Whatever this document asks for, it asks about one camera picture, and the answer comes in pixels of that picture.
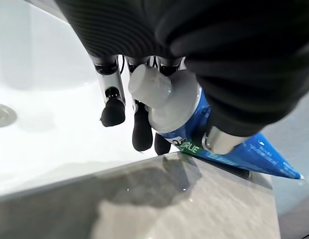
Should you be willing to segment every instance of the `robotic hand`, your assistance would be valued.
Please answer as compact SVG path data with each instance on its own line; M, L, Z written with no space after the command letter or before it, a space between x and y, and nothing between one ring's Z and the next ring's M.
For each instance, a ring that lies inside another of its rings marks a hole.
M105 126L125 120L117 55L129 70L160 58L172 74L185 57L211 104L202 147L227 153L291 112L309 91L309 0L56 0L91 56ZM135 101L133 144L152 145L147 107ZM169 150L156 136L158 153Z

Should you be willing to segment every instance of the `gray countertop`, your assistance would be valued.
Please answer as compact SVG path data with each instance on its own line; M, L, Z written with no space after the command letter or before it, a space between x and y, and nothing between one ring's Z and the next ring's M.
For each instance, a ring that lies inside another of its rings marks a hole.
M173 153L0 197L0 239L11 238L279 239L280 233L268 176Z

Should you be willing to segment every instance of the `white tube cap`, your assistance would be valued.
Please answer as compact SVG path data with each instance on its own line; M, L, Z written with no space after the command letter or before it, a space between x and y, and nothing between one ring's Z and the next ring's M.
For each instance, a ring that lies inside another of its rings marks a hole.
M131 74L128 89L134 99L150 108L163 107L172 93L170 78L145 64Z

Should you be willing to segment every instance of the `toothpaste tube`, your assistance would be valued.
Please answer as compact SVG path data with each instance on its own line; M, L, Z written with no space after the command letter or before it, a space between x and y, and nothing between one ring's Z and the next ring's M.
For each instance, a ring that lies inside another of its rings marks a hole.
M198 127L206 125L210 105L195 75L189 71L178 71L168 78L154 68L141 65L131 75L129 90L135 99L149 106L151 126L180 151L251 171L304 178L261 133L224 155L194 144L191 136Z

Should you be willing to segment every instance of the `white sink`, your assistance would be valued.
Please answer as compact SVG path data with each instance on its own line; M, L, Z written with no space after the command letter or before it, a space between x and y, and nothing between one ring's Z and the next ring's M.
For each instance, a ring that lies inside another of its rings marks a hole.
M133 149L127 68L122 79L126 121L105 128L97 75L70 25L24 1L0 0L0 104L17 114L0 128L0 194L156 156Z

